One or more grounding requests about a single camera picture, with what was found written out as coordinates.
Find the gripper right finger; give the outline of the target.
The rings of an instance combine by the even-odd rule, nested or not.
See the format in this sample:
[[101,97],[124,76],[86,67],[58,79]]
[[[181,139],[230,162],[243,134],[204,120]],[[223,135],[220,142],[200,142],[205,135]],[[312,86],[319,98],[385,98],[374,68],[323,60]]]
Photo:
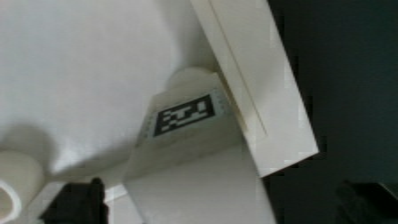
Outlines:
[[398,183],[344,181],[335,196],[333,224],[398,224]]

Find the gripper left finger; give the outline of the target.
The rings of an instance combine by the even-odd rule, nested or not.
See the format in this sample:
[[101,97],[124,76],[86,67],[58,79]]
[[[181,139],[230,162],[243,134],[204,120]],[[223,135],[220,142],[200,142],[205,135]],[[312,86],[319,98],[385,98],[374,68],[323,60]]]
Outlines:
[[108,224],[104,183],[49,182],[12,224]]

